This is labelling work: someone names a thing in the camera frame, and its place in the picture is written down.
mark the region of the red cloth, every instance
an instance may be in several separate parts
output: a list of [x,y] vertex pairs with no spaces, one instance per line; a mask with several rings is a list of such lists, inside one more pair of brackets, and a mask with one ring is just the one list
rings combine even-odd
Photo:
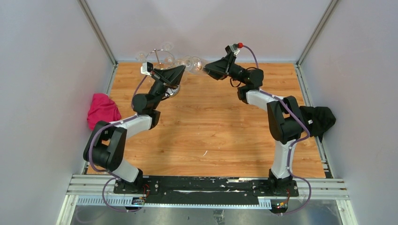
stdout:
[[122,116],[120,115],[119,109],[116,103],[112,101],[108,95],[103,93],[95,93],[92,96],[92,102],[90,110],[87,113],[88,127],[94,130],[95,124],[98,121],[111,122],[120,120]]

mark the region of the wood grain surface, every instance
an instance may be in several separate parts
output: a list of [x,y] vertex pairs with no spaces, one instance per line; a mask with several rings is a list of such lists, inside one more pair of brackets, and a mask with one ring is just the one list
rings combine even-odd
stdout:
[[[139,63],[120,63],[110,97],[123,118],[135,112],[130,103],[143,75]],[[254,67],[255,64],[241,64]],[[262,89],[279,96],[295,96],[304,105],[293,64],[260,64]],[[147,93],[148,77],[139,89]],[[130,138],[124,157],[144,175],[267,177],[275,142],[267,113],[239,101],[228,79],[185,73],[177,96],[162,101],[159,124]],[[313,138],[299,143],[293,172],[304,177],[325,177]],[[88,173],[95,173],[89,168]]]

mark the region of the metal corner post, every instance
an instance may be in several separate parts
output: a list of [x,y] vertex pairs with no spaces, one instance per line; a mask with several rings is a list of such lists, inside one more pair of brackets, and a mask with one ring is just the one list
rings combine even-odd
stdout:
[[315,40],[317,39],[318,35],[320,34],[320,32],[322,31],[326,21],[329,19],[331,13],[333,12],[333,10],[335,9],[337,3],[339,2],[339,0],[331,0],[328,7],[326,8],[325,13],[323,14],[321,20],[319,21],[318,25],[316,26],[314,32],[312,33],[312,36],[310,37],[306,47],[304,48],[303,53],[300,55],[300,58],[297,61],[297,66],[301,66],[301,64],[303,63],[304,59],[306,58],[306,56],[308,55],[309,50],[311,49],[311,47],[313,46],[313,44],[315,43]]
[[90,23],[90,25],[92,27],[92,30],[94,31],[95,35],[97,35],[99,42],[101,43],[102,47],[104,48],[105,52],[107,53],[109,60],[114,65],[114,67],[116,67],[117,61],[107,43],[107,41],[105,40],[104,35],[102,34],[100,27],[98,26],[97,22],[95,21],[94,15],[92,14],[92,12],[90,10],[87,0],[77,0],[77,2],[79,2],[80,7],[82,8],[84,14],[87,17],[88,22]]

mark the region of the gray wall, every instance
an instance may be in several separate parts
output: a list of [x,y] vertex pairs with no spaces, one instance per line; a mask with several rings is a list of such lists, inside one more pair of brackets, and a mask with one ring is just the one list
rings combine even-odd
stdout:
[[341,0],[303,65],[314,104],[336,114],[324,144],[360,225],[398,220],[397,12],[396,0]]
[[[169,41],[209,60],[243,42],[261,61],[297,60],[330,0],[88,0],[118,60]],[[240,61],[252,61],[247,50]]]
[[0,224],[55,224],[111,69],[76,0],[1,2]]

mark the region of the black cloth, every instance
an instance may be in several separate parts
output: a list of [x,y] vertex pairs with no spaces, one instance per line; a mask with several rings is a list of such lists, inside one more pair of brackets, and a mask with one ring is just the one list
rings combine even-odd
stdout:
[[301,114],[311,137],[317,136],[322,142],[323,134],[336,122],[336,118],[328,107],[300,106]]

